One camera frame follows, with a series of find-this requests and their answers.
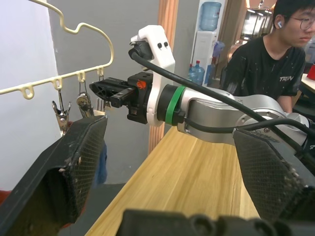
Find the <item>mesh surface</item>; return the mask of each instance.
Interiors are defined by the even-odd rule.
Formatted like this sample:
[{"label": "mesh surface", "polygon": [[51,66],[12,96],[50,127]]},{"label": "mesh surface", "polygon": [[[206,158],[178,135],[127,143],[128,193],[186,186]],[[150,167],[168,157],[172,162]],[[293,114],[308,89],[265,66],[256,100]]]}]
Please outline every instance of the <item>mesh surface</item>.
[{"label": "mesh surface", "polygon": [[70,166],[69,191],[72,209],[70,214],[76,219],[82,212],[90,188],[94,181],[95,170],[99,162],[100,152],[104,145],[104,125],[102,122],[93,124],[93,127],[84,137],[82,144],[75,154]]},{"label": "mesh surface", "polygon": [[245,187],[261,218],[290,218],[309,193],[299,173],[267,142],[235,132],[235,145]]}]

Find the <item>glasses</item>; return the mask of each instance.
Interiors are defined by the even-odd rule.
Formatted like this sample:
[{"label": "glasses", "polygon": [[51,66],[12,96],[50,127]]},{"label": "glasses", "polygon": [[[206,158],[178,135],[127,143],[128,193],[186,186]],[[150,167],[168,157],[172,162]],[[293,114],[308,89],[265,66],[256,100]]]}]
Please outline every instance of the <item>glasses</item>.
[{"label": "glasses", "polygon": [[291,17],[292,19],[294,20],[298,20],[298,21],[301,21],[301,30],[308,30],[310,27],[312,27],[314,21],[315,21],[315,18],[305,18],[305,19],[297,19],[297,18],[294,18],[294,17]]}]

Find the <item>clothes hanger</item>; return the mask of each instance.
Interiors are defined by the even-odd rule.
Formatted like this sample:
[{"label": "clothes hanger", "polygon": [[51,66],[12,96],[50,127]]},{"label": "clothes hanger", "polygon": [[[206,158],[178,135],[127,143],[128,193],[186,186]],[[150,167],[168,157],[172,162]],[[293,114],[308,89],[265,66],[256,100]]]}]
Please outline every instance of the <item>clothes hanger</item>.
[{"label": "clothes hanger", "polygon": [[38,86],[38,85],[43,85],[43,84],[46,84],[46,83],[52,83],[54,88],[56,90],[60,91],[62,89],[62,87],[63,87],[63,79],[65,79],[65,78],[69,78],[71,76],[77,76],[78,81],[80,83],[84,83],[85,79],[86,79],[85,73],[90,72],[90,71],[95,71],[95,70],[97,71],[97,74],[99,76],[103,76],[104,75],[104,68],[108,67],[113,62],[113,59],[114,59],[114,47],[113,47],[113,44],[112,44],[111,40],[109,39],[109,37],[103,31],[101,31],[99,28],[94,27],[94,26],[89,25],[89,24],[86,24],[86,23],[78,24],[78,26],[77,26],[77,28],[75,30],[69,29],[69,28],[67,28],[65,26],[63,13],[58,8],[54,7],[53,5],[51,5],[51,4],[47,3],[47,2],[43,2],[43,1],[40,1],[40,0],[29,0],[29,1],[38,3],[38,4],[42,5],[42,6],[45,6],[45,7],[49,8],[49,9],[55,11],[59,15],[61,28],[64,31],[66,31],[67,33],[77,34],[80,31],[81,27],[86,27],[86,28],[89,28],[91,30],[94,30],[94,31],[100,33],[108,42],[108,45],[109,45],[109,48],[110,48],[111,57],[110,57],[109,62],[107,64],[104,64],[104,65],[98,65],[98,66],[94,66],[94,67],[91,67],[91,68],[74,71],[74,72],[71,72],[71,73],[67,73],[67,74],[64,74],[64,75],[51,77],[51,78],[44,79],[44,80],[30,82],[30,83],[22,84],[22,85],[19,85],[19,86],[14,86],[14,87],[11,87],[11,88],[0,89],[0,95],[6,94],[6,93],[10,93],[10,92],[14,92],[14,91],[20,91],[25,99],[30,100],[30,99],[32,99],[34,97],[34,89],[33,89],[33,87]]}]

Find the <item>metal clip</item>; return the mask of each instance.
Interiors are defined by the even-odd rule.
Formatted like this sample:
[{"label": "metal clip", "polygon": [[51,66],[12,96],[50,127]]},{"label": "metal clip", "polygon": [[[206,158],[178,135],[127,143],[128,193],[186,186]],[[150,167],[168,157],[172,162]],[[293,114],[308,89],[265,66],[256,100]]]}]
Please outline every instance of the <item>metal clip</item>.
[{"label": "metal clip", "polygon": [[80,83],[77,104],[79,106],[79,109],[83,118],[93,117],[94,116],[93,106],[91,103],[90,96],[87,92],[87,87],[86,87],[85,82],[84,82],[84,87],[85,87],[85,92],[81,92],[81,83]]},{"label": "metal clip", "polygon": [[70,113],[70,108],[71,108],[71,102],[69,102],[68,105],[68,110],[64,110],[63,108],[63,99],[61,96],[61,91],[58,90],[58,95],[59,95],[59,104],[60,104],[60,110],[57,108],[56,103],[53,101],[53,109],[56,114],[57,122],[59,125],[60,129],[60,134],[61,136],[65,135],[65,133],[68,130],[68,122],[69,122],[69,113]]}]

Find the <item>white wall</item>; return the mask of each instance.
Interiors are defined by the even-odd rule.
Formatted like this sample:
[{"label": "white wall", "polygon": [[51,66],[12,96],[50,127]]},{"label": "white wall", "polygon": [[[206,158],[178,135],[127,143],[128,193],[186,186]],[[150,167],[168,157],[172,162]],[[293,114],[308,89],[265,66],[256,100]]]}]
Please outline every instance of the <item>white wall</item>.
[{"label": "white wall", "polygon": [[[0,89],[57,74],[48,10],[27,0],[0,2]],[[52,84],[0,95],[0,189],[11,190],[40,153],[60,137]]]}]

